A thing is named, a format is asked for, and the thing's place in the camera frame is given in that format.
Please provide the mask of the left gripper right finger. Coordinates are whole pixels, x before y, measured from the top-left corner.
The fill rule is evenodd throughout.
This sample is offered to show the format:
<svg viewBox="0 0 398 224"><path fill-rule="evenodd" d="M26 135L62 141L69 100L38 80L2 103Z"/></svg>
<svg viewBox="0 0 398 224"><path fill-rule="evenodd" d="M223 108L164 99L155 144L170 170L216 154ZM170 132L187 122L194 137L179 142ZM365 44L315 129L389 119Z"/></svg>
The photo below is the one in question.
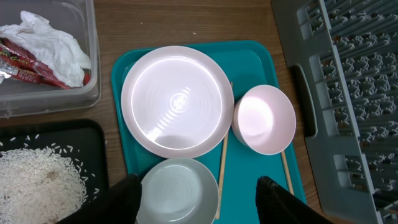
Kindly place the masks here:
<svg viewBox="0 0 398 224"><path fill-rule="evenodd" d="M268 176L257 180L256 207L260 224L332 224Z"/></svg>

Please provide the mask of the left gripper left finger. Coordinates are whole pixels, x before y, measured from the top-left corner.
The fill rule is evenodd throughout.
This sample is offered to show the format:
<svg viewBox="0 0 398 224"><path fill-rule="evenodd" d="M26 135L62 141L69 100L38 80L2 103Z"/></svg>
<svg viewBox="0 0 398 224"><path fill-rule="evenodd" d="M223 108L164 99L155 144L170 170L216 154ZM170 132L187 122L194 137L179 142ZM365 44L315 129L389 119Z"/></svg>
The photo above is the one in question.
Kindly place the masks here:
<svg viewBox="0 0 398 224"><path fill-rule="evenodd" d="M135 224L141 197L141 181L136 174L130 174L58 224Z"/></svg>

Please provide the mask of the grey bowl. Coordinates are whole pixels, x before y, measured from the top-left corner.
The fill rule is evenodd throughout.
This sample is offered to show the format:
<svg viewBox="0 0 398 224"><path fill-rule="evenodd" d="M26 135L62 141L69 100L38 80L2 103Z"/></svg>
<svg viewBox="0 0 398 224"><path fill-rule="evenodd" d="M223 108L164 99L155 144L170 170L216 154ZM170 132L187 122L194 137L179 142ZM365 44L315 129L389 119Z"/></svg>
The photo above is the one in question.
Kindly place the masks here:
<svg viewBox="0 0 398 224"><path fill-rule="evenodd" d="M138 224L211 224L218 211L218 184L194 159L167 159L142 179Z"/></svg>

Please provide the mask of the white napkin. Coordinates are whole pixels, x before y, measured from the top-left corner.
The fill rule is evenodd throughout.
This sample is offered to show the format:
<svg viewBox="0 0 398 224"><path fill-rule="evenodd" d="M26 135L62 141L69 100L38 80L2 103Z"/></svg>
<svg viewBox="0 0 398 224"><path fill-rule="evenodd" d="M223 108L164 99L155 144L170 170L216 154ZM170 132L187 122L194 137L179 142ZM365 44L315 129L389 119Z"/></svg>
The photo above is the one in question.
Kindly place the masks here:
<svg viewBox="0 0 398 224"><path fill-rule="evenodd" d="M19 25L1 27L1 38L36 54L40 50L53 50L62 55L70 55L83 69L91 68L91 60L80 48L77 40L70 34L54 29L45 18L31 12L21 12Z"/></svg>

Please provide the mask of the red foil wrapper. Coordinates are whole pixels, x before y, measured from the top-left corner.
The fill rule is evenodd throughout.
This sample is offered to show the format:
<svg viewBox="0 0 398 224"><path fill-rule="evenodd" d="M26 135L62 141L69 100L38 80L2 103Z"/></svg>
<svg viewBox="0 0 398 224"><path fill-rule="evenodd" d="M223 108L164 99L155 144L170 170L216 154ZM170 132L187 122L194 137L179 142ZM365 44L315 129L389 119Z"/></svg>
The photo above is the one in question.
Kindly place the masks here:
<svg viewBox="0 0 398 224"><path fill-rule="evenodd" d="M15 79L28 83L71 89L89 83L91 75L70 55L53 50L36 54L1 38L1 80Z"/></svg>

